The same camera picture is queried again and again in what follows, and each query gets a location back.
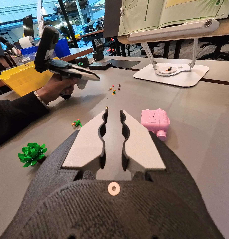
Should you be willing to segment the person's left forearm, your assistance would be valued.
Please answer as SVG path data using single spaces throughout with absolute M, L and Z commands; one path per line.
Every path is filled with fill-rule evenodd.
M 34 92 L 13 101 L 0 100 L 0 145 L 47 113 L 49 108 Z

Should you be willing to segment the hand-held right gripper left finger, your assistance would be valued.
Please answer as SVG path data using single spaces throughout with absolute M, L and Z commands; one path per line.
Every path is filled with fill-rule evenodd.
M 63 164 L 64 169 L 99 170 L 106 163 L 105 142 L 108 110 L 86 123 L 78 132 Z

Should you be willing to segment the white paper roll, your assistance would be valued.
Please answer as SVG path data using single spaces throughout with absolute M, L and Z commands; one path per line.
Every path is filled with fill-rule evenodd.
M 33 47 L 34 38 L 32 36 L 27 36 L 19 39 L 19 44 L 22 49 Z

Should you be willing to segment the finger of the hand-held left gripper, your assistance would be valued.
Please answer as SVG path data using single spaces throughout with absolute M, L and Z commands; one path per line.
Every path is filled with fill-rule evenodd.
M 69 69 L 69 72 L 70 71 L 80 71 L 80 72 L 87 72 L 87 73 L 93 73 L 92 71 L 88 70 L 88 69 L 85 69 L 85 68 L 82 68 L 82 67 L 78 67 L 78 66 L 75 66 L 73 65 L 70 69 Z
M 100 77 L 98 75 L 93 73 L 87 73 L 87 72 L 70 71 L 70 72 L 67 72 L 67 75 L 78 78 L 79 80 L 92 80 L 92 81 L 100 80 Z

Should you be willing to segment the pink brick figure pot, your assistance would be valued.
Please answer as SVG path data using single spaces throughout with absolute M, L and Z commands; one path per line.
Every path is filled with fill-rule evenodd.
M 167 139 L 170 119 L 168 118 L 165 110 L 160 108 L 156 110 L 142 110 L 141 124 L 149 131 L 156 134 L 161 141 L 165 141 Z

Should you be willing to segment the wooden table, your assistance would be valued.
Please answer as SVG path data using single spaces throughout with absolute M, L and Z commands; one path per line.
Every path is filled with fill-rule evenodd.
M 72 48 L 72 49 L 70 49 L 70 53 L 71 53 L 70 55 L 61 57 L 59 59 L 66 61 L 66 62 L 70 62 L 77 57 L 84 56 L 84 55 L 87 55 L 92 52 L 93 52 L 92 47 Z

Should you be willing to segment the white book stand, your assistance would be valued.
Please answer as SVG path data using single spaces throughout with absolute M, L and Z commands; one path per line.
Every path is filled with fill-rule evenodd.
M 136 79 L 147 80 L 179 87 L 192 87 L 208 72 L 209 67 L 196 65 L 197 46 L 200 37 L 216 37 L 229 35 L 229 19 L 217 21 L 207 19 L 192 21 L 182 25 L 160 28 L 155 30 L 127 33 L 119 36 L 118 40 L 123 44 L 141 43 L 150 64 L 134 73 Z M 152 56 L 148 42 L 194 39 L 191 62 L 188 64 L 160 63 Z

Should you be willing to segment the green leafy plant piece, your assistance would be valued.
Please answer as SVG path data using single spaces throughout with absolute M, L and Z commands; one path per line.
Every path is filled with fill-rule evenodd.
M 47 147 L 45 144 L 39 145 L 36 142 L 30 142 L 26 147 L 23 147 L 21 151 L 21 153 L 18 153 L 18 158 L 20 162 L 23 163 L 23 168 L 27 168 L 44 162 Z

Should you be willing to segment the black charging dock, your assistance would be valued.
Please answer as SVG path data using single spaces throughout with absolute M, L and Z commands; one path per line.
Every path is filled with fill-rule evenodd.
M 104 58 L 104 44 L 101 43 L 101 44 L 98 44 L 96 45 L 96 51 L 94 51 L 93 53 L 93 61 L 100 61 Z

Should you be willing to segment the open instruction booklet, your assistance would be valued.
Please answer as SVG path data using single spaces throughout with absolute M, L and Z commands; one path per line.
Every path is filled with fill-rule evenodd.
M 123 0 L 121 7 L 118 36 L 229 15 L 229 0 Z

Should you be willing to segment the flat black box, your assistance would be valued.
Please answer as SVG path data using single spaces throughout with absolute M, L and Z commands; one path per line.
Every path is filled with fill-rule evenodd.
M 107 70 L 108 68 L 112 67 L 113 64 L 110 62 L 94 62 L 89 65 L 90 70 Z

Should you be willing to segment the black office chair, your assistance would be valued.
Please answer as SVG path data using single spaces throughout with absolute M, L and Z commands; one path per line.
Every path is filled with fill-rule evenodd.
M 229 52 L 225 53 L 221 51 L 222 46 L 229 44 L 229 35 L 216 36 L 216 37 L 203 37 L 199 38 L 199 42 L 206 43 L 201 45 L 201 48 L 206 46 L 216 46 L 214 52 L 205 54 L 197 60 L 217 60 L 218 58 L 229 61 Z

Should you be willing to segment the person's left hand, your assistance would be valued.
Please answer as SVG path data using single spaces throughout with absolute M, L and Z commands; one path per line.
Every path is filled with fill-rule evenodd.
M 62 92 L 64 92 L 65 95 L 71 95 L 77 81 L 78 78 L 75 77 L 61 79 L 60 75 L 54 74 L 46 85 L 37 90 L 37 94 L 45 104 L 49 104 L 59 98 Z

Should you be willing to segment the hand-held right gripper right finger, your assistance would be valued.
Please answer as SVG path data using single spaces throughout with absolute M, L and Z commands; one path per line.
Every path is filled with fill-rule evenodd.
M 125 110 L 120 110 L 122 135 L 122 168 L 130 172 L 164 171 L 166 166 L 150 132 Z

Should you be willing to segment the grey mesh watch band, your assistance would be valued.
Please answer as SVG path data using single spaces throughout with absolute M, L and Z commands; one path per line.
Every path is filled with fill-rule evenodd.
M 47 109 L 50 110 L 50 108 L 48 107 L 48 104 L 45 104 L 44 101 L 40 98 L 40 96 L 37 94 L 37 91 L 33 91 L 34 95 L 36 96 L 36 98 L 40 101 L 40 103 Z

